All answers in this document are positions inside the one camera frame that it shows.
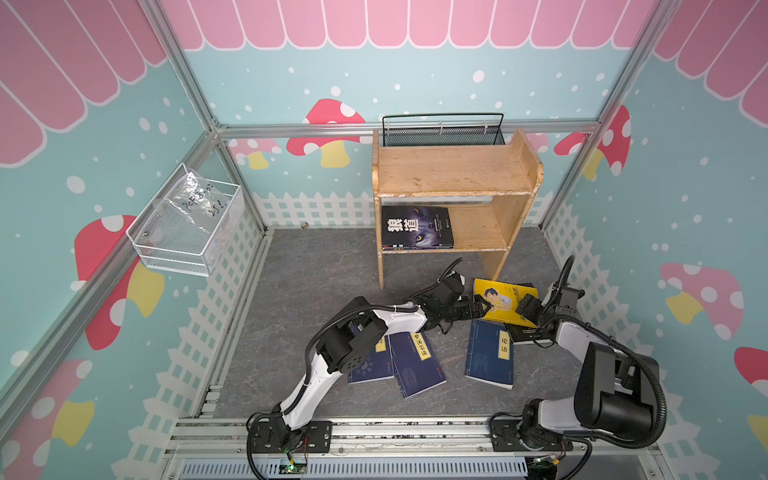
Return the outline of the yellow cover book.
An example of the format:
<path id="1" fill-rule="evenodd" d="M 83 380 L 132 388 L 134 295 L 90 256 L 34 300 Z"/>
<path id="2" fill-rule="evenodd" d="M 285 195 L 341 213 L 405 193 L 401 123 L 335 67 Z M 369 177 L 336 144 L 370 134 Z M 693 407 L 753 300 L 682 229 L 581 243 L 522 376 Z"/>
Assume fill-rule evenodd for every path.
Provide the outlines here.
<path id="1" fill-rule="evenodd" d="M 473 293 L 481 295 L 491 304 L 491 309 L 483 317 L 484 320 L 529 328 L 535 326 L 516 312 L 519 302 L 526 295 L 538 297 L 538 290 L 535 287 L 475 279 Z"/>

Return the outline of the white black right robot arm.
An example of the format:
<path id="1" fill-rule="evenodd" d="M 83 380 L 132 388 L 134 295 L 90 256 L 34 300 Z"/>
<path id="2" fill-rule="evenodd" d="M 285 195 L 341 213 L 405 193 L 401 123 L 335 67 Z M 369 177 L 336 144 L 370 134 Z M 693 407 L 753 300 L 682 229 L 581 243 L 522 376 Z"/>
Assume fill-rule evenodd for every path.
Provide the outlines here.
<path id="1" fill-rule="evenodd" d="M 586 293 L 568 283 L 569 257 L 544 300 L 530 295 L 516 311 L 534 323 L 534 341 L 570 352 L 581 370 L 572 396 L 536 398 L 518 415 L 500 413 L 488 428 L 496 452 L 566 450 L 577 440 L 641 449 L 664 432 L 668 408 L 658 363 L 579 318 Z"/>

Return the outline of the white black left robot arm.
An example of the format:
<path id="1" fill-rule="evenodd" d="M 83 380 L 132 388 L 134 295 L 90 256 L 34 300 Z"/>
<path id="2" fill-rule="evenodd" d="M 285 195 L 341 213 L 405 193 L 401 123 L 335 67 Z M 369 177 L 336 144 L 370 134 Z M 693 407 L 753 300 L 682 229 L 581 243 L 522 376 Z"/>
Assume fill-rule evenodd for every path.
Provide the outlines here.
<path id="1" fill-rule="evenodd" d="M 385 336 L 422 333 L 442 322 L 480 319 L 490 312 L 490 302 L 465 293 L 465 278 L 455 271 L 459 263 L 455 260 L 435 283 L 400 304 L 374 304 L 363 296 L 348 303 L 308 342 L 305 373 L 292 393 L 270 412 L 247 419 L 246 447 L 255 446 L 258 429 L 264 426 L 273 435 L 271 445 L 284 453 L 293 450 L 331 387 L 362 364 Z"/>

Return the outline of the dark wolf cover book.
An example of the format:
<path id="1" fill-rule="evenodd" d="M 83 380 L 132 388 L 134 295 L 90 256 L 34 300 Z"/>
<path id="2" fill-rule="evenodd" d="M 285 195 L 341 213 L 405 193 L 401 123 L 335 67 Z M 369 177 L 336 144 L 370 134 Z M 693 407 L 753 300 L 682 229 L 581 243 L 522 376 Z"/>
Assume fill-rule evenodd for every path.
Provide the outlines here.
<path id="1" fill-rule="evenodd" d="M 452 249 L 454 236 L 447 207 L 387 205 L 382 207 L 384 250 Z"/>

